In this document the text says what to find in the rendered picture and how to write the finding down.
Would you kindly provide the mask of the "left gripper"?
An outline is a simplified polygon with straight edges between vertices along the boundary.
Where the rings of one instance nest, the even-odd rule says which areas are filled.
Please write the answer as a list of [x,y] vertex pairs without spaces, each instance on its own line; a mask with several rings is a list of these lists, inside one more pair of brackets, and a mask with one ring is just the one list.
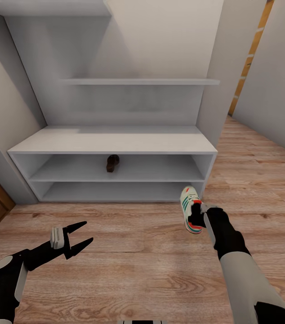
[[71,234],[73,231],[77,230],[78,228],[82,227],[85,225],[87,222],[82,221],[78,222],[72,225],[69,225],[67,227],[64,227],[63,230],[63,236],[64,236],[64,246],[60,249],[54,249],[51,247],[51,242],[48,241],[42,245],[40,245],[40,255],[41,259],[44,263],[47,263],[56,257],[62,255],[64,253],[66,259],[72,258],[72,256],[76,256],[80,251],[82,251],[85,247],[87,247],[93,240],[94,238],[90,238],[86,241],[83,241],[75,246],[70,247],[69,244],[69,238],[68,234]]

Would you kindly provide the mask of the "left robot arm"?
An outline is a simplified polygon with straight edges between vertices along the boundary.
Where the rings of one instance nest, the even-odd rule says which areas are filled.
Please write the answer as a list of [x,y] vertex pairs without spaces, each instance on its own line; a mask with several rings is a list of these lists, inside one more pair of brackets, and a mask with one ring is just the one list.
[[64,253],[66,259],[76,256],[94,238],[70,247],[68,234],[85,225],[82,221],[67,227],[52,227],[50,241],[39,247],[17,252],[0,260],[0,324],[13,324],[28,271],[33,271]]

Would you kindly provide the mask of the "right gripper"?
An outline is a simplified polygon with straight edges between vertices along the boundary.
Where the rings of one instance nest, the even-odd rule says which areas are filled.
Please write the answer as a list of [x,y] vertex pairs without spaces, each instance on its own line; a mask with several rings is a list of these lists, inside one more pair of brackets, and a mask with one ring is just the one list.
[[[205,214],[205,213],[204,213]],[[203,222],[203,215],[204,214],[192,214],[188,217],[188,222],[192,223],[192,225],[206,227]]]

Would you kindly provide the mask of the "sandal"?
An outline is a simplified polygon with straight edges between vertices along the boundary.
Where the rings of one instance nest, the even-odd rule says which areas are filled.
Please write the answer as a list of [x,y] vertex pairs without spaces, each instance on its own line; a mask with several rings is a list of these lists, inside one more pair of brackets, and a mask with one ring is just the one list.
[[118,155],[111,155],[108,159],[107,159],[107,172],[112,173],[115,169],[115,165],[119,164],[120,159],[118,157]]

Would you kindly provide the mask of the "gym shoe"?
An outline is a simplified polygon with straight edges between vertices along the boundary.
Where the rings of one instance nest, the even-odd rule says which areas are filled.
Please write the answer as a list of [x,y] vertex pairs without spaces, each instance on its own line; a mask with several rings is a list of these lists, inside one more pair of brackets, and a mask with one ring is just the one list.
[[200,204],[202,204],[202,201],[200,200],[196,190],[191,186],[186,187],[182,191],[180,202],[187,230],[192,234],[200,234],[202,232],[202,226],[192,225],[192,223],[188,222],[189,216],[192,214],[200,214],[201,212]]

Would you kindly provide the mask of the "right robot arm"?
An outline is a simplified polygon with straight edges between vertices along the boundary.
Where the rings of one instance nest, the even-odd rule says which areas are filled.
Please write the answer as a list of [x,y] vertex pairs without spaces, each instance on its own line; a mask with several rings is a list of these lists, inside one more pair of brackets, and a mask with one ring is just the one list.
[[285,302],[275,291],[222,208],[200,204],[188,222],[207,228],[218,251],[235,324],[285,324]]

